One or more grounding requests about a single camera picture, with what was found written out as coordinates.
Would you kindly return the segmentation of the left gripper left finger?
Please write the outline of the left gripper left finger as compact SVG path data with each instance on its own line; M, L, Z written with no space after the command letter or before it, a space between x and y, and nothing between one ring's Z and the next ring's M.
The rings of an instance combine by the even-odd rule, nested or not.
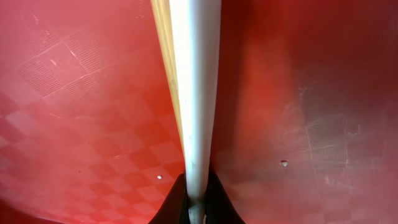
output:
M180 174L149 224L190 224L185 173Z

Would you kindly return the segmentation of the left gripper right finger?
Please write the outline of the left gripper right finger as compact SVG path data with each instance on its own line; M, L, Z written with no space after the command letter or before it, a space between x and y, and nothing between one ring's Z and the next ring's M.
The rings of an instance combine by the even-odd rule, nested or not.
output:
M205 215L206 224L245 224L214 172L210 172L208 176L205 193Z

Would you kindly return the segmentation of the wooden chopstick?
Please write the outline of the wooden chopstick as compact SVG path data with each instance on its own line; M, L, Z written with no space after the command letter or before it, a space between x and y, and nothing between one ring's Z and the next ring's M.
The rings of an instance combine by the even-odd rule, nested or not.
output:
M162 52L167 81L169 84L170 95L174 108L175 119L178 127L180 144L183 148L182 123L180 114L180 104L178 97L178 80L176 73L176 63L174 54L174 42L172 34L172 21L170 15L169 0L150 0L152 12L155 19L159 44Z

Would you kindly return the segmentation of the red plastic serving tray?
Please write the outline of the red plastic serving tray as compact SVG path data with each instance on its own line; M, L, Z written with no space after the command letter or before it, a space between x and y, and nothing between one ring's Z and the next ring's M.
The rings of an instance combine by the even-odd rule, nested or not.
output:
M397 2L223 1L211 163L246 223L397 222ZM149 1L1 2L1 200L148 223L183 151Z

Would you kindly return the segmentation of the white plastic fork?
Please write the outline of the white plastic fork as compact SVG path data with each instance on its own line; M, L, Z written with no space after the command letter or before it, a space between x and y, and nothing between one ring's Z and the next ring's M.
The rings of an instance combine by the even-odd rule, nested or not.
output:
M188 217L201 224L208 183L220 51L221 0L171 0Z

